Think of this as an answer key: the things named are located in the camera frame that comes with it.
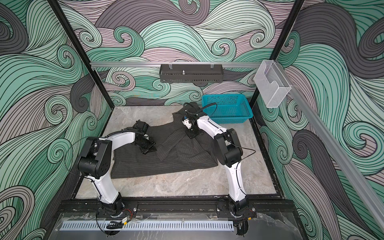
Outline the dark pinstriped long sleeve shirt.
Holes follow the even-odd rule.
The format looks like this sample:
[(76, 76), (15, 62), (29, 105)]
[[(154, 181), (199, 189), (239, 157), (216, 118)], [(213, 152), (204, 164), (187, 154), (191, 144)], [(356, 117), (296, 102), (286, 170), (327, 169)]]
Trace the dark pinstriped long sleeve shirt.
[(114, 151), (113, 179), (177, 173), (218, 166), (214, 140), (204, 131), (193, 139), (183, 125), (185, 110), (173, 113), (173, 122), (149, 127), (156, 151), (142, 154), (139, 146), (128, 144)]

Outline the teal plastic basket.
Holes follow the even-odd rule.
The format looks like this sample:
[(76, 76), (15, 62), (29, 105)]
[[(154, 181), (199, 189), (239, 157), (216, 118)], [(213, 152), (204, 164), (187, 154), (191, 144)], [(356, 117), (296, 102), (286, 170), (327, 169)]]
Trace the teal plastic basket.
[(241, 124), (254, 116), (242, 94), (203, 95), (202, 105), (203, 112), (219, 125)]

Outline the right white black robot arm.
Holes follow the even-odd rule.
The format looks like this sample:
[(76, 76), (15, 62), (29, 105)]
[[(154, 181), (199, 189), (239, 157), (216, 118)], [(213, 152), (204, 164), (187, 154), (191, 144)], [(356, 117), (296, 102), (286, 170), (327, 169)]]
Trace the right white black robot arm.
[(191, 139), (204, 132), (214, 140), (214, 154), (220, 164), (225, 167), (229, 183), (229, 210), (235, 218), (239, 218), (249, 207), (249, 197), (244, 188), (241, 171), (244, 152), (234, 129), (220, 126), (204, 113), (205, 109), (217, 106), (213, 103), (199, 108), (196, 103), (184, 103), (183, 125), (186, 126), (186, 134)]

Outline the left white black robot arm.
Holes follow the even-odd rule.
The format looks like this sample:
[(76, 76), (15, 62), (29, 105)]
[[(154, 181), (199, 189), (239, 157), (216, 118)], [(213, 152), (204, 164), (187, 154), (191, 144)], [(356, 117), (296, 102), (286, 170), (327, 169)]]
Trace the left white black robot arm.
[(123, 213), (124, 204), (110, 175), (112, 153), (128, 144), (138, 146), (144, 155), (155, 151), (155, 141), (148, 136), (148, 128), (147, 123), (138, 120), (132, 127), (112, 132), (105, 137), (88, 137), (78, 156), (78, 170), (95, 187), (102, 210), (113, 218)]

